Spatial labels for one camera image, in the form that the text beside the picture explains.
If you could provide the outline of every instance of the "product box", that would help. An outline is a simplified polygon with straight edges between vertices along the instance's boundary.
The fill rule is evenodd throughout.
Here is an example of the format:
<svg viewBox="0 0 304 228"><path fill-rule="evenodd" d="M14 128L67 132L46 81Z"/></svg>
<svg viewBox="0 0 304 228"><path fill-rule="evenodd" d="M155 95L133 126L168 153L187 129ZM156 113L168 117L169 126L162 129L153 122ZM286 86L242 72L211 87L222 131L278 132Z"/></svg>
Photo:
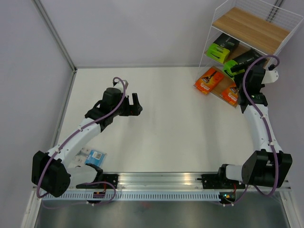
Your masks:
<svg viewBox="0 0 304 228"><path fill-rule="evenodd" d="M69 168L74 168L77 166L84 166L87 163L94 164L101 167L106 154L96 151L88 146L85 146L81 151L73 158L69 164Z"/></svg>
<svg viewBox="0 0 304 228"><path fill-rule="evenodd" d="M237 48L239 41L222 33L208 48L206 55L220 63L224 63L229 54Z"/></svg>
<svg viewBox="0 0 304 228"><path fill-rule="evenodd" d="M235 57L234 59L232 60L229 60L228 62L226 62L224 64L224 68L223 68L223 71L224 73L230 77L231 79L234 80L234 76L235 75L238 75L240 73L244 73L245 70L239 70L237 72L231 72L231 68L238 65L238 66L241 66L243 64L251 64L253 63L256 59L260 58L261 55L255 51L254 49L251 49L245 53L243 53L242 55L238 56L238 57Z"/></svg>
<svg viewBox="0 0 304 228"><path fill-rule="evenodd" d="M227 89L225 89L222 94L222 98L229 102L230 104L234 105L238 102L238 88L235 83L231 84Z"/></svg>
<svg viewBox="0 0 304 228"><path fill-rule="evenodd" d="M194 86L202 93L208 94L223 78L224 74L221 70L213 66L196 81Z"/></svg>

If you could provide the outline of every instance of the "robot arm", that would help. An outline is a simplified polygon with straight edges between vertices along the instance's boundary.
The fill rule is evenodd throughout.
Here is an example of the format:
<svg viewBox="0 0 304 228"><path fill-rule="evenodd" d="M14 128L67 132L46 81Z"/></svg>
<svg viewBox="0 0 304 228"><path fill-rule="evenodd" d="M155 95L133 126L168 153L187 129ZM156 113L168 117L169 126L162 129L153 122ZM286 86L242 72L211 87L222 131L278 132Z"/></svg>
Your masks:
<svg viewBox="0 0 304 228"><path fill-rule="evenodd" d="M46 153L37 152L33 157L32 182L38 185L40 176L49 159L53 156L49 167L43 177L41 188L55 197L61 196L68 187L80 185L85 182L99 181L102 176L102 169L87 164L83 167L68 168L72 159L81 148L91 139L101 133L108 125L113 122L116 116L137 116L143 108L139 104L137 94L132 94L133 105L129 103L129 96L124 97L119 108L107 118L96 123L92 123L110 113L118 106L123 96L123 85L121 82L114 83L114 86L107 88L103 99L98 101L94 107L85 114L78 128L60 143L48 150Z"/></svg>
<svg viewBox="0 0 304 228"><path fill-rule="evenodd" d="M242 113L249 123L255 151L242 166L223 164L218 174L221 178L240 181L244 184L273 187L276 172L275 159L272 152L273 146L278 157L279 175L277 187L279 188L282 186L292 165L292 157L290 154L282 152L282 148L274 136L268 116L268 103L265 96L260 92L265 83L275 82L278 74L277 71L265 71L261 65L258 65L252 68L249 77L246 79L246 90L263 117L251 105L244 94L244 88L242 87L243 76L242 74L235 78L239 88L238 104L241 106Z"/></svg>

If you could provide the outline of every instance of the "wire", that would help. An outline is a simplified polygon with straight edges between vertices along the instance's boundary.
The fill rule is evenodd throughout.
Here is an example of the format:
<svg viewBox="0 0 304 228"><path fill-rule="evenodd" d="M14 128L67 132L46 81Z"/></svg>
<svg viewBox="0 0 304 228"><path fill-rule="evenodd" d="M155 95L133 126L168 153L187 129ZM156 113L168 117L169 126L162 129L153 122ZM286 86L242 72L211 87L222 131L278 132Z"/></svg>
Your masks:
<svg viewBox="0 0 304 228"><path fill-rule="evenodd" d="M116 189L114 187L113 184L109 183L109 182L106 182L106 181L98 181L98 182L93 182L93 183L84 183L85 185L93 185L93 184L107 184L109 185L113 190L114 190L114 194L113 196L108 200L108 201L101 201L100 203L88 203L88 202L77 202L77 203L70 203L70 204L65 204L65 205L61 205L61 206L58 206L58 207L49 207L49 206L46 206L44 204L44 201L42 201L42 206L46 209L61 209L61 208L65 208L65 207L68 207L68 206L74 206L74 205L80 205L80 204L91 204L92 206L96 206L96 205L104 205L104 204L108 204L110 203L111 201L114 200L115 196L116 196Z"/></svg>
<svg viewBox="0 0 304 228"><path fill-rule="evenodd" d="M220 202L217 202L216 204L217 204L217 205L222 205L223 207L225 207L225 206L234 206L236 203L239 203L239 202L241 201L241 199L243 199L244 195L246 194L246 192L247 192L247 190L248 190L248 187L249 187L249 185L246 185L245 190L243 191L242 195L241 195L238 199L236 199L234 202L232 202L232 201L230 201L230 200L227 200L227 199L225 198L228 202L231 202L231 203L228 203L228 204L221 204Z"/></svg>
<svg viewBox="0 0 304 228"><path fill-rule="evenodd" d="M86 125L84 125L83 127L81 127L81 130L76 130L74 133L72 133L60 146L59 146L59 148L58 148L58 151L61 151L62 150L62 148L75 136L75 135L77 135L79 132L81 132L81 131L83 131L86 127L88 127L88 126L90 126L90 125L92 125L92 124L94 124L94 123L96 123L96 122L99 122L99 121L101 121L101 120L103 120L103 119L105 119L105 118L107 118L107 117L109 117L110 115L112 115L119 107L120 107L120 105L123 103L123 101L124 101L124 97L125 97L125 91L126 91L126 88L125 88L125 84L124 84L124 81L121 79L121 78L119 78L119 77L114 77L113 78L113 82L115 82L115 80L116 79L118 79L121 83L122 83L122 85L123 85L123 96L122 96L122 99L119 101L119 103L118 103L118 105L112 110L112 111L110 111L108 114L106 114L106 115L104 115L104 116L102 116L102 117L100 117L99 119L96 119L96 120L94 120L94 121L92 121L92 122L89 122L88 124L86 124ZM46 171L47 171L47 169L48 169L48 167L49 167L49 165L50 165L50 163L52 162L52 160L53 160L53 158L56 156L58 154L58 152L54 152L54 154L50 157L50 159L48 160L48 162L46 163L46 165L45 165L45 167L44 167L44 169L43 169L43 171L42 171L42 174L41 174L41 176L40 176L40 178L39 178L39 181L38 181L38 185L37 185L37 190L36 190L36 195L37 195L37 197L40 199L40 198L43 198L43 197L45 197L46 195L48 195L48 192L47 193L45 193L45 194L43 194L43 195L40 195L40 188L41 188L41 183L42 183L42 180L43 180L43 178L44 178L44 175L46 174Z"/></svg>
<svg viewBox="0 0 304 228"><path fill-rule="evenodd" d="M247 97L248 101L252 104L252 106L254 106L254 108L256 109L256 111L259 113L261 119L263 120L264 122L264 125L265 125L265 128L266 128L266 131L267 131L267 135L268 135L268 139L269 139L269 142L270 142L270 147L271 147L271 150L274 154L274 159L275 159L275 182L274 182L274 185L270 191L270 193L268 194L264 194L257 186L255 186L256 190L261 193L262 195L264 196L267 196L267 197L271 197L275 191L276 191L276 187L277 187L277 184L278 184L278 179L279 179L279 162L278 162L278 158L277 158L277 154L276 154L276 149L274 147L274 145L271 145L271 142L272 142L272 137L271 137L271 132L270 132L270 128L269 128L269 125L267 123L267 120L266 118L264 117L262 111L258 108L258 106L253 102L253 100L250 98L247 90L246 90L246 78L247 78L247 75L249 73L249 71L251 70L251 68L257 63L259 62L260 60L264 59L264 58L275 58L276 61L277 61L277 64L275 67L277 67L279 64L280 64L280 59L277 57L277 56L274 56L274 55L265 55L265 56L262 56L260 58L258 58L257 60L255 60L249 67L248 69L246 70L245 74L244 74L244 78L243 78L243 90L244 90L244 93L245 93L245 96Z"/></svg>
<svg viewBox="0 0 304 228"><path fill-rule="evenodd" d="M236 185L235 183L233 183L233 186L234 186L234 190L233 190L232 195L235 195L235 194L236 194L236 191L237 191L237 185Z"/></svg>

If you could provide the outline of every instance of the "small box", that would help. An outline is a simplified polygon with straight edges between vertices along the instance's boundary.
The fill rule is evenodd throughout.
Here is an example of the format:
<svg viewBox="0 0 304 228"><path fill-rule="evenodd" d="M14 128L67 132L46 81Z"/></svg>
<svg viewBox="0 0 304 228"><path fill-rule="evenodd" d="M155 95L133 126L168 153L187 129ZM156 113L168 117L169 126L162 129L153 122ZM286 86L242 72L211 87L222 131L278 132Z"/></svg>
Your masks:
<svg viewBox="0 0 304 228"><path fill-rule="evenodd" d="M238 88L235 83L231 84L227 89L222 92L222 98L232 105L238 102Z"/></svg>
<svg viewBox="0 0 304 228"><path fill-rule="evenodd" d="M69 168L74 168L77 166L84 166L85 164L91 163L98 167L101 167L103 161L105 160L105 153L96 151L91 147L85 146L80 152L73 158L69 164Z"/></svg>
<svg viewBox="0 0 304 228"><path fill-rule="evenodd" d="M208 94L224 78L224 74L215 66L200 77L194 86L204 94Z"/></svg>
<svg viewBox="0 0 304 228"><path fill-rule="evenodd" d="M208 48L206 55L224 63L229 54L238 47L239 41L222 33Z"/></svg>

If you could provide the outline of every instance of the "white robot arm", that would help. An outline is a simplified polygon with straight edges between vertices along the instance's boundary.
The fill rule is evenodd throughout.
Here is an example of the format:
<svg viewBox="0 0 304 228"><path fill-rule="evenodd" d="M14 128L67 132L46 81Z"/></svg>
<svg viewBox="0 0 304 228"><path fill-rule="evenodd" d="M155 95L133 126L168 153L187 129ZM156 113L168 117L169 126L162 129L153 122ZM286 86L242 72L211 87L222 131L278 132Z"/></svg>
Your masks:
<svg viewBox="0 0 304 228"><path fill-rule="evenodd" d="M32 167L34 184L58 197L68 187L100 181L103 171L93 164L75 168L68 168L68 166L82 147L111 124L115 116L137 116L143 110L137 94L132 94L133 105L129 104L129 97L124 96L122 83L126 88L127 81L114 83L113 87L107 88L103 99L87 112L78 128L63 143L46 153L39 151L34 155Z"/></svg>

